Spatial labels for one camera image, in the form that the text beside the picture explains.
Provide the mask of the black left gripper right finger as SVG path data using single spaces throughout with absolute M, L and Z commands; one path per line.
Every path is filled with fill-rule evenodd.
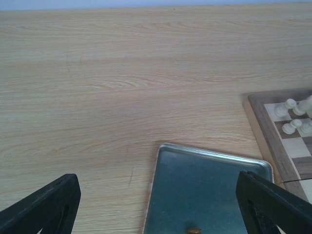
M 312 232 L 312 205 L 253 172 L 239 173 L 236 198 L 249 234 Z

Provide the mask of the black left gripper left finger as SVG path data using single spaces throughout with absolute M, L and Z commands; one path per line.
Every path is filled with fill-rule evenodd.
M 70 234 L 81 191 L 76 174 L 64 174 L 0 212 L 2 234 Z

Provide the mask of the wooden chess board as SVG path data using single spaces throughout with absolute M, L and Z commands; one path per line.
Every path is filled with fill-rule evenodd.
M 275 109 L 292 98 L 297 105 L 284 117 Z M 312 89 L 288 89 L 247 93 L 243 108 L 263 159 L 273 167 L 274 181 L 280 187 L 312 201 Z M 300 119 L 302 126 L 292 135 L 282 126 Z

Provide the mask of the metal tin tray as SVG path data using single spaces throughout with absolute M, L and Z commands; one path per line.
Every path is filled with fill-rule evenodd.
M 143 234 L 244 234 L 236 198 L 241 171 L 273 181 L 270 163 L 176 144 L 160 145 L 148 192 Z

